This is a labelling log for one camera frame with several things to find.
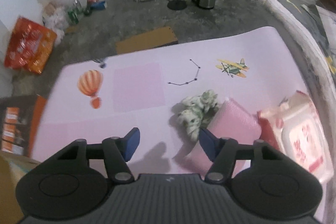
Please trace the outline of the cardboard box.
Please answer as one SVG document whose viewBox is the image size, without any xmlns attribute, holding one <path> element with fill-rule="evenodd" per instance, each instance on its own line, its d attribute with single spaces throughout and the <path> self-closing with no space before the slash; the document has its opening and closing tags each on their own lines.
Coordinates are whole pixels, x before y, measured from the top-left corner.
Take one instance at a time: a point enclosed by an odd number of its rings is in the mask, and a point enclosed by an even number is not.
<svg viewBox="0 0 336 224">
<path fill-rule="evenodd" d="M 15 196 L 18 181 L 40 162 L 1 151 L 1 223 L 18 223 L 23 213 Z"/>
</svg>

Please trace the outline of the green bottle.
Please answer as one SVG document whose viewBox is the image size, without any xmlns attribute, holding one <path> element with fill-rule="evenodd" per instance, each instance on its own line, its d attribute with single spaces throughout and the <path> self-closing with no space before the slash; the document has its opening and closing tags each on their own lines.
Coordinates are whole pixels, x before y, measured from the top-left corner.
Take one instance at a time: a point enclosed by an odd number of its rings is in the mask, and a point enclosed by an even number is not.
<svg viewBox="0 0 336 224">
<path fill-rule="evenodd" d="M 72 24 L 78 24 L 82 12 L 81 3 L 79 0 L 74 0 L 72 5 L 67 9 L 68 17 Z"/>
</svg>

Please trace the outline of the kettle base black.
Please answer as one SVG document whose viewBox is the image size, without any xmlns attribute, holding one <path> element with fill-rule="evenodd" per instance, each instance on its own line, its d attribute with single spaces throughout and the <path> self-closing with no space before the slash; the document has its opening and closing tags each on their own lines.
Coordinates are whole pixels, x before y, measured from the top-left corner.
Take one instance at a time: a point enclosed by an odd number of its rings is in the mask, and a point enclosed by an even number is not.
<svg viewBox="0 0 336 224">
<path fill-rule="evenodd" d="M 184 10 L 187 7 L 187 3 L 184 0 L 172 0 L 167 4 L 167 8 L 174 11 Z"/>
</svg>

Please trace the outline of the pink rolled towel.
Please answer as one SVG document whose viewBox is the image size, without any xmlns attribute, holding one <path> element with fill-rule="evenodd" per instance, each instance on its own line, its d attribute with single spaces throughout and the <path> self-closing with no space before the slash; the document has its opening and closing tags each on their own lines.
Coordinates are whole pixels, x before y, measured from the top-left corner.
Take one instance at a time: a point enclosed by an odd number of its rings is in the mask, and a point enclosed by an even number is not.
<svg viewBox="0 0 336 224">
<path fill-rule="evenodd" d="M 210 121 L 207 129 L 217 138 L 232 138 L 240 144 L 252 145 L 261 135 L 261 127 L 255 116 L 232 98 L 226 98 L 222 107 Z M 212 162 L 199 142 L 182 159 L 182 166 L 192 173 L 205 176 Z"/>
</svg>

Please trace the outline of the pink wet wipes pack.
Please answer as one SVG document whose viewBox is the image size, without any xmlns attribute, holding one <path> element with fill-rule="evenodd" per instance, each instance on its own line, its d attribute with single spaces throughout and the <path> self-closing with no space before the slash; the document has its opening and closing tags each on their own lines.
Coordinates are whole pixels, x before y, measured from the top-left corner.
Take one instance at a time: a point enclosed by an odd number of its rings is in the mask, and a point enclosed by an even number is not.
<svg viewBox="0 0 336 224">
<path fill-rule="evenodd" d="M 318 178 L 321 184 L 334 176 L 329 146 L 312 99 L 301 91 L 278 106 L 257 113 L 260 139 L 269 143 Z"/>
</svg>

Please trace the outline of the red snack bag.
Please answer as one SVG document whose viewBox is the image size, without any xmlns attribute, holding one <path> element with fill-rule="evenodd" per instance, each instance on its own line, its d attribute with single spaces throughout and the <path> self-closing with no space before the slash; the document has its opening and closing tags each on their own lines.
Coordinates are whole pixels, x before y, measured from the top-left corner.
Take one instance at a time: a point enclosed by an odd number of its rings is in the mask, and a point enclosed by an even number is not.
<svg viewBox="0 0 336 224">
<path fill-rule="evenodd" d="M 18 17 L 9 39 L 4 66 L 42 74 L 56 38 L 57 34 L 51 29 Z"/>
</svg>

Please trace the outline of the green floral cloth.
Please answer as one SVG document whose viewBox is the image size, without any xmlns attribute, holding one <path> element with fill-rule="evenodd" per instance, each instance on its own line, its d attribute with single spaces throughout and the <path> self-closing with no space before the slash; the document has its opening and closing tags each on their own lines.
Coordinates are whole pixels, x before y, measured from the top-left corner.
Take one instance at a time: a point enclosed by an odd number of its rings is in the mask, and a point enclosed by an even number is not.
<svg viewBox="0 0 336 224">
<path fill-rule="evenodd" d="M 178 113 L 177 121 L 185 129 L 191 141 L 199 139 L 199 131 L 206 128 L 222 106 L 218 94 L 206 90 L 201 95 L 186 97 L 182 100 L 183 110 Z"/>
</svg>

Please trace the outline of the flat cardboard piece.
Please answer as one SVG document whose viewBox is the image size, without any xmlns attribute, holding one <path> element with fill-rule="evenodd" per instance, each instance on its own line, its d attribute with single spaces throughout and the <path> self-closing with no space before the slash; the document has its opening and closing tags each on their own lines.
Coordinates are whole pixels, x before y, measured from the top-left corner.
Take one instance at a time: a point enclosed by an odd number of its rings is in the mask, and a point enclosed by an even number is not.
<svg viewBox="0 0 336 224">
<path fill-rule="evenodd" d="M 170 27 L 157 28 L 116 43 L 118 55 L 178 44 Z"/>
</svg>

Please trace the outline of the dark printed product box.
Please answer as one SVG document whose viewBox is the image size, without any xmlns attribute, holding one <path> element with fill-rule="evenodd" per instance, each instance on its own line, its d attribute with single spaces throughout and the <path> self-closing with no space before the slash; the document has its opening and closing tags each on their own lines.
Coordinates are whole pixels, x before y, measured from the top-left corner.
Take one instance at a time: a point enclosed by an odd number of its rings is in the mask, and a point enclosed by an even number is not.
<svg viewBox="0 0 336 224">
<path fill-rule="evenodd" d="M 1 151 L 31 156 L 46 102 L 40 95 L 1 98 Z"/>
</svg>

